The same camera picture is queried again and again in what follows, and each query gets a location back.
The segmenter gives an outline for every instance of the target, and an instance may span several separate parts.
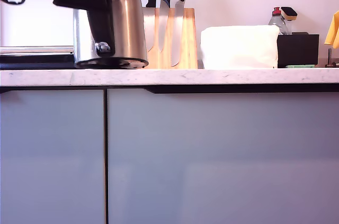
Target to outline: yellow cloth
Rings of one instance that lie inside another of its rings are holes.
[[[333,48],[339,48],[339,11],[334,14],[332,23],[325,40],[325,44],[333,45]]]

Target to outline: black box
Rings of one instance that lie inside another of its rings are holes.
[[[293,33],[278,36],[278,68],[287,65],[316,65],[319,34]]]

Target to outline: kettle base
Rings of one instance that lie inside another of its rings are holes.
[[[138,58],[100,57],[76,62],[78,69],[140,69],[145,68],[148,61]]]

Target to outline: sponge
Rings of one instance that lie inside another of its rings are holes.
[[[291,7],[281,7],[281,15],[285,20],[292,21],[297,19],[298,13]]]

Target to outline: white container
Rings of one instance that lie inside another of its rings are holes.
[[[276,25],[220,26],[201,32],[205,69],[278,67]]]

